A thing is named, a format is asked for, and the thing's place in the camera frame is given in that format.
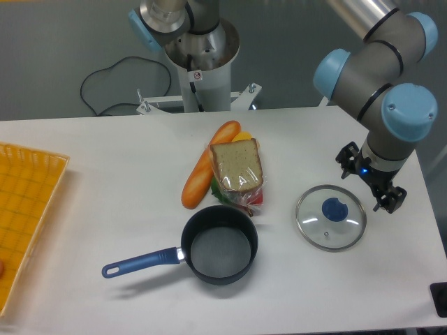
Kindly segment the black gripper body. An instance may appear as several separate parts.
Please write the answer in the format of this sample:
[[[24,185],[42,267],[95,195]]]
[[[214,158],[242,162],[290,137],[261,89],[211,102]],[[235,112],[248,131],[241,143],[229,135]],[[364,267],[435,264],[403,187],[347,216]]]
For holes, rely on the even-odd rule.
[[[371,188],[373,195],[385,195],[393,185],[396,171],[382,171],[373,167],[370,157],[364,158],[362,153],[356,158],[357,175]]]

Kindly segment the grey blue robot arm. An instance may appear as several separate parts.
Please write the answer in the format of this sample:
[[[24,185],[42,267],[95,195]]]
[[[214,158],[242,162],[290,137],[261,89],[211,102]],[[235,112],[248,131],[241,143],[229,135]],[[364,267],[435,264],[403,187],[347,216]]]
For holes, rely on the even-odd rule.
[[[405,15],[392,1],[330,5],[365,44],[356,54],[332,51],[314,73],[316,89],[368,130],[361,147],[346,145],[336,160],[344,175],[356,174],[370,187],[377,207],[394,212],[406,191],[393,179],[430,132],[438,110],[425,87],[395,80],[432,51],[437,27],[422,13]],[[231,96],[230,66],[240,39],[221,18],[218,1],[142,1],[128,18],[142,43],[163,50],[177,68],[186,112],[249,108],[259,88],[251,84]]]

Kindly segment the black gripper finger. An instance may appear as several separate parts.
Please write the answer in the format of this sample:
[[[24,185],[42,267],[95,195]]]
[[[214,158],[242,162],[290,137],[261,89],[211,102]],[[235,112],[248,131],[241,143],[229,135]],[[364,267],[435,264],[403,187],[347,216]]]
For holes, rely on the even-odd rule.
[[[372,194],[376,199],[376,205],[373,211],[383,209],[387,213],[392,214],[401,207],[407,196],[407,191],[399,186],[390,186],[385,191],[373,188]]]
[[[336,156],[335,160],[340,164],[342,169],[342,179],[347,178],[350,174],[357,174],[356,161],[359,153],[360,150],[357,144],[355,142],[350,142],[344,146]]]

